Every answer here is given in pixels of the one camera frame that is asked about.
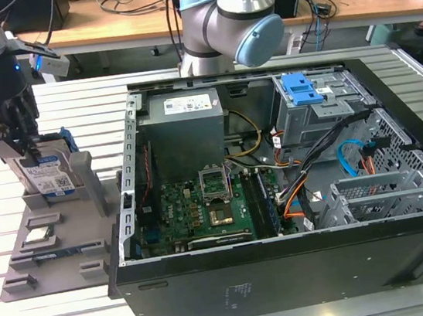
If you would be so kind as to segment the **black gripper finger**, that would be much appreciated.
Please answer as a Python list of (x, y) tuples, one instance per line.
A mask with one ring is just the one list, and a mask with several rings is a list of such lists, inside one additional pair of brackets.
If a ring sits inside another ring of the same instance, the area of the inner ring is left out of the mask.
[(25, 149), (13, 140), (9, 128), (0, 123), (0, 158), (16, 158), (25, 155)]
[(13, 98), (12, 102), (15, 106), (17, 123), (19, 124), (20, 141), (24, 144), (29, 157), (34, 161), (38, 161), (39, 152), (37, 150), (34, 138), (38, 137), (38, 128), (36, 119), (39, 116), (36, 99), (32, 91), (23, 92)]

